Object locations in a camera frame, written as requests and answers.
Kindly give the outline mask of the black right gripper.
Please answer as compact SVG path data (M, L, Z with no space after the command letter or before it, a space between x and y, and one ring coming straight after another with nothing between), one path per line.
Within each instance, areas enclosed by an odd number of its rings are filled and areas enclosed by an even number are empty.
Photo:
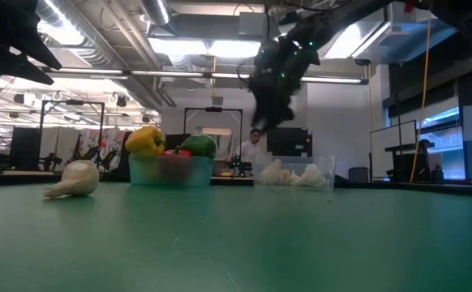
M311 41L299 44L280 36L277 41L266 40L261 44L254 65L254 75L248 80L255 98L251 125L261 125L266 133L294 119L290 96L300 89L308 67L320 65L320 58Z

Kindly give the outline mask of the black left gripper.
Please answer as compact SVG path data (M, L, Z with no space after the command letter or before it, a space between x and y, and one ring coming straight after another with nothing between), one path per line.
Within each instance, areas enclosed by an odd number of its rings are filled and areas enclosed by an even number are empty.
M28 60L29 56L53 69L62 68L38 35L37 5L37 0L0 1L0 77L8 75L51 85L54 81L45 71ZM10 47L21 54L8 52Z

